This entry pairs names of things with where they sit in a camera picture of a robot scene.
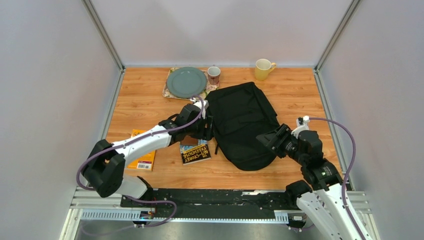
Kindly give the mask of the black yellow storey treehouse book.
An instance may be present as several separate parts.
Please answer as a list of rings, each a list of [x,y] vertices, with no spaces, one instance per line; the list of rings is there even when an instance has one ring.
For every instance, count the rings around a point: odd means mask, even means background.
[[[179,151],[183,165],[194,164],[212,158],[208,141],[204,139],[197,140],[196,145],[184,145],[180,143]]]

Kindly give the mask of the black fabric student bag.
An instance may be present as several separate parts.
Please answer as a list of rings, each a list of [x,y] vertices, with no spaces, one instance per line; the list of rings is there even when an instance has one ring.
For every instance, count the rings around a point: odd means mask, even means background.
[[[254,82],[213,90],[205,99],[216,149],[228,161],[242,171],[258,171],[274,161],[276,155],[257,136],[279,127],[278,114]]]

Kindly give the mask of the brown leather wallet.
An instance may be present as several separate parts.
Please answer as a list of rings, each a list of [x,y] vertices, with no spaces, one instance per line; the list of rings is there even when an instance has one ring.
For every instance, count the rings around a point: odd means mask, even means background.
[[[180,142],[182,146],[196,146],[199,144],[199,140],[191,136],[185,136],[184,139]]]

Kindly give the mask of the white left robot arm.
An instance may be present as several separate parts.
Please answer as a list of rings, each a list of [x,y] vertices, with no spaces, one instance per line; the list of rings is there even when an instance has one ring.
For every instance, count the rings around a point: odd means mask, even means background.
[[[98,141],[88,159],[79,167],[76,181],[80,177],[90,184],[90,191],[96,191],[102,198],[120,194],[133,198],[138,206],[148,207],[153,201],[150,186],[140,176],[124,173],[125,168],[138,158],[167,148],[189,136],[199,140],[212,137],[212,117],[207,116],[207,100],[198,99],[183,107],[179,114],[159,122],[150,130],[125,140],[109,143]]]

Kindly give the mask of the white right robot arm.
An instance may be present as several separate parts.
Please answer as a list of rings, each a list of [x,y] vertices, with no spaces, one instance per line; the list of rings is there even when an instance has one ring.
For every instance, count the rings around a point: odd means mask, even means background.
[[[331,240],[370,240],[372,237],[351,206],[346,185],[337,168],[323,153],[323,143],[306,123],[291,130],[282,124],[257,137],[277,157],[300,165],[303,176],[286,186],[285,203],[302,210],[318,230]]]

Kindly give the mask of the teal ceramic plate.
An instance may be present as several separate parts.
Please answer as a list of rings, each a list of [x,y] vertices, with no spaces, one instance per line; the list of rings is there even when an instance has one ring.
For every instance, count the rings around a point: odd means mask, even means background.
[[[173,70],[167,77],[166,86],[175,97],[187,99],[203,92],[207,82],[200,69],[187,66]]]

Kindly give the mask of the floral serving tray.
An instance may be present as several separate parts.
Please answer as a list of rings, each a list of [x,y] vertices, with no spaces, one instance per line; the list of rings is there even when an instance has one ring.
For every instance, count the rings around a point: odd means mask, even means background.
[[[172,71],[174,71],[174,70],[176,70],[178,68],[180,68],[180,67],[172,67],[172,68],[170,68],[169,69],[169,72],[168,72],[168,76],[170,75],[170,73]],[[206,88],[203,90],[203,92],[201,92],[199,94],[199,96],[204,99],[211,91],[217,90],[220,87],[220,83],[218,85],[212,85],[212,84],[210,84],[209,81],[208,81],[207,71],[206,70],[201,70],[201,71],[205,74],[205,76],[207,78]],[[163,88],[163,91],[162,91],[162,96],[163,97],[165,97],[165,98],[171,98],[171,99],[180,99],[180,100],[188,99],[188,98],[179,98],[179,97],[176,97],[176,96],[172,95],[169,92],[168,88],[167,88],[166,82],[167,82],[167,80],[165,81],[165,85],[164,85],[164,88]]]

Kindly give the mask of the brown patterned mug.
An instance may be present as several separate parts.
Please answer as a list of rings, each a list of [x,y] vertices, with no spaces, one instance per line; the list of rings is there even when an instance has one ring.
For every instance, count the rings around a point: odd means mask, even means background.
[[[207,69],[207,75],[211,85],[218,85],[220,82],[221,69],[217,66],[211,66]]]

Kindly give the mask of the orange paperback book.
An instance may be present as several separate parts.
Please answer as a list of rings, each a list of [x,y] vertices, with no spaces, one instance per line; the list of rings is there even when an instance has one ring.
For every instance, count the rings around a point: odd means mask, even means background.
[[[133,162],[129,163],[126,168],[130,170],[152,171],[155,161],[156,151],[149,152]]]

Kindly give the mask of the yellow ceramic mug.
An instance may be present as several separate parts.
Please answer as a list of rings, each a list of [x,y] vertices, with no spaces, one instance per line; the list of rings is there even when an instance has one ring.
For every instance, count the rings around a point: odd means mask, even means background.
[[[255,63],[254,76],[258,81],[264,81],[269,74],[276,68],[277,64],[268,59],[261,58]]]

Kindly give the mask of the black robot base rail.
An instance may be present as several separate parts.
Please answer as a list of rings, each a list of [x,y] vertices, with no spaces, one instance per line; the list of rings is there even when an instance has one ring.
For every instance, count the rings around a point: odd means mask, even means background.
[[[297,211],[285,191],[155,188],[145,201],[173,201],[175,218],[271,219],[275,211]]]

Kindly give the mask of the aluminium frame post left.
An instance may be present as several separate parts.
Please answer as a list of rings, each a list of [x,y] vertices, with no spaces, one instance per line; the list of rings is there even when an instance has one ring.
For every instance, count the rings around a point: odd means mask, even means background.
[[[82,0],[81,1],[86,8],[86,11],[88,15],[90,16],[94,26],[96,27],[98,33],[100,34],[100,37],[102,38],[109,54],[111,55],[112,59],[114,60],[116,66],[119,68],[121,72],[125,70],[125,65],[123,64],[109,34],[107,33],[107,30],[96,10],[96,7],[94,6],[93,2],[91,0]]]

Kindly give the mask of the aluminium frame post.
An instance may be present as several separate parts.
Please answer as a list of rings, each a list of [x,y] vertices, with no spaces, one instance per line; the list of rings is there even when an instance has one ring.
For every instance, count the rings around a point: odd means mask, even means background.
[[[96,27],[98,33],[100,34],[100,37],[102,38],[109,54],[111,55],[112,59],[114,60],[116,66],[119,68],[121,72],[125,70],[125,65],[123,64],[109,34],[107,33],[107,30],[96,10],[96,7],[94,6],[93,2],[91,0],[82,0],[81,1],[86,8],[86,11],[88,15],[90,16],[94,26]]]
[[[345,28],[349,24],[351,18],[355,14],[358,6],[362,3],[362,0],[351,0],[350,4],[345,11],[344,15],[342,16],[339,24],[337,25],[333,35],[331,36],[328,44],[326,45],[323,53],[321,54],[317,64],[314,67],[314,70],[316,73],[318,73],[324,66],[325,62],[327,61],[330,53],[332,52],[333,48],[337,44],[339,38],[341,37],[342,33],[344,32]]]

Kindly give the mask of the aluminium frame post right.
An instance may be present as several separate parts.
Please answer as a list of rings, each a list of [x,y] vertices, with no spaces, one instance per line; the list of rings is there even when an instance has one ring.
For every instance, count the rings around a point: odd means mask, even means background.
[[[326,45],[323,53],[321,54],[317,64],[314,67],[314,70],[316,73],[318,73],[324,66],[325,62],[327,61],[330,53],[332,52],[333,48],[337,44],[339,38],[341,37],[342,33],[344,32],[345,28],[349,24],[351,18],[355,14],[358,6],[362,3],[362,0],[351,0],[350,4],[345,11],[344,15],[342,16],[339,24],[337,25],[333,35],[331,36],[328,44]]]

